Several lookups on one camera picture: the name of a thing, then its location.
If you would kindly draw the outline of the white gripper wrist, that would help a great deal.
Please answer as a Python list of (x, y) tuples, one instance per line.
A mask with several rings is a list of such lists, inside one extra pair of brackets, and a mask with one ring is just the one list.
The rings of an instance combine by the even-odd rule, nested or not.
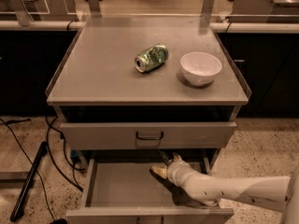
[(154, 164), (150, 167), (151, 171), (163, 179), (167, 179), (177, 187), (183, 187), (187, 178), (195, 170), (181, 156), (174, 152), (173, 162), (168, 166), (164, 164)]

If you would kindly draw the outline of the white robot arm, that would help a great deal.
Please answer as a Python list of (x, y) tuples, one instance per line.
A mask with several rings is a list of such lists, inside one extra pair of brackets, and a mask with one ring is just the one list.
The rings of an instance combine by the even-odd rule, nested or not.
[(197, 202), (207, 206), (221, 199), (246, 203), (281, 212), (280, 224), (299, 224), (299, 168), (285, 176), (217, 178), (199, 173), (177, 153), (172, 159), (163, 151), (159, 154), (164, 164), (153, 164), (151, 171)]

